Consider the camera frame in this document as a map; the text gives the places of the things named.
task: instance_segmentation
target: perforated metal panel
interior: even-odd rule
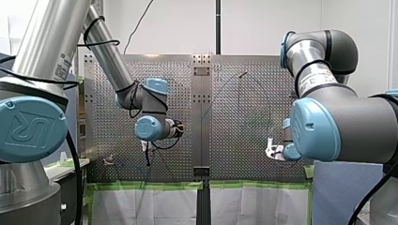
[[[282,144],[289,117],[293,78],[279,57],[213,57],[210,132],[212,179],[304,180],[303,162],[266,157],[268,137]]]
[[[142,180],[147,176],[151,181],[191,180],[191,58],[129,55],[125,59],[129,71],[138,81],[142,82],[144,78],[168,81],[171,95],[167,100],[167,116],[182,121],[186,131],[176,147],[152,156],[150,175],[142,171],[140,168],[147,167],[141,143],[134,136],[135,119],[129,117],[128,111],[115,106],[115,91],[100,65],[93,60],[90,70],[93,86],[87,85],[86,89],[93,93],[93,102],[87,103],[93,106],[93,148],[97,156],[89,170],[90,181]],[[174,141],[159,141],[157,145],[169,146]],[[115,165],[105,166],[103,159],[110,155],[115,156]]]
[[[191,55],[125,59],[139,81],[148,77],[168,81],[168,116],[186,126],[176,147],[153,156],[151,181],[192,180],[193,166],[198,165],[210,166],[211,179],[305,180],[302,161],[280,162],[265,154],[268,137],[281,143],[282,122],[293,102],[294,81],[279,68],[278,57],[213,55],[211,73],[201,76],[193,72],[197,62],[192,63]],[[146,178],[147,173],[140,171],[146,169],[145,155],[134,137],[135,120],[115,106],[115,91],[92,56],[86,57],[85,75],[86,146],[93,159],[89,181]],[[103,159],[110,155],[115,156],[115,165],[105,166]]]

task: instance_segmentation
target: ur logo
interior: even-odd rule
[[[30,112],[16,112],[8,129],[6,144],[31,148],[45,148],[52,130],[54,119]]]

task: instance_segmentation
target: robotic arm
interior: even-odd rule
[[[61,223],[60,186],[49,182],[40,160],[58,149],[66,137],[72,143],[64,114],[68,105],[64,90],[70,86],[64,85],[76,84],[66,78],[82,30],[86,46],[116,92],[116,104],[141,110],[136,137],[149,143],[179,138],[184,132],[181,122],[166,118],[167,81],[135,81],[117,47],[103,44],[110,42],[111,35],[90,4],[91,0],[38,0],[13,68],[0,67],[9,75],[0,78],[2,223]]]
[[[100,43],[112,37],[94,6],[88,10],[84,23],[86,43]],[[149,78],[140,85],[126,66],[118,48],[112,44],[91,47],[99,64],[116,91],[116,104],[125,110],[139,109],[142,117],[135,124],[135,135],[145,142],[181,137],[180,121],[166,118],[167,81]]]
[[[349,35],[336,30],[289,33],[283,39],[281,63],[294,76],[299,96],[284,121],[284,159],[396,161],[398,93],[358,97],[345,85],[358,63],[357,46]]]
[[[40,160],[65,140],[64,110],[68,100],[63,84],[67,83],[70,60],[80,32],[83,28],[88,46],[112,39],[102,17],[89,4],[89,0],[38,1],[13,69],[8,72],[20,76],[0,79],[4,132],[0,135],[3,139],[0,161]],[[68,18],[67,22],[59,19],[67,17],[71,11],[73,18]],[[122,109],[142,112],[135,124],[138,139],[154,142],[182,135],[181,122],[166,118],[167,81],[149,78],[139,84],[130,75],[114,44],[90,48],[116,91],[116,104]]]

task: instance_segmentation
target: green tape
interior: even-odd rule
[[[310,186],[308,191],[308,209],[307,209],[308,225],[313,224],[313,194],[314,194],[313,186]]]
[[[94,190],[87,189],[87,208],[88,208],[88,225],[93,224],[93,201],[94,201]]]
[[[83,162],[86,162],[86,161],[88,161],[88,159],[86,159],[86,158],[79,159],[80,164],[82,164]],[[53,167],[56,165],[58,165],[59,167],[74,167],[73,160],[70,158],[67,161],[61,163],[60,165],[58,164],[58,162],[53,162],[53,163],[46,165],[45,168]]]
[[[101,190],[197,190],[202,189],[202,182],[182,182],[182,183],[146,183],[141,181],[117,181],[114,183],[88,184],[87,187],[93,191]]]
[[[275,188],[275,189],[310,189],[312,183],[278,183],[265,181],[210,181],[210,189],[227,188]]]
[[[305,175],[307,176],[307,179],[314,178],[314,165],[306,165],[306,166],[304,166],[304,170],[305,170]]]

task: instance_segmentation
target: metal rod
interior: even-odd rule
[[[216,0],[216,54],[222,54],[222,0]]]

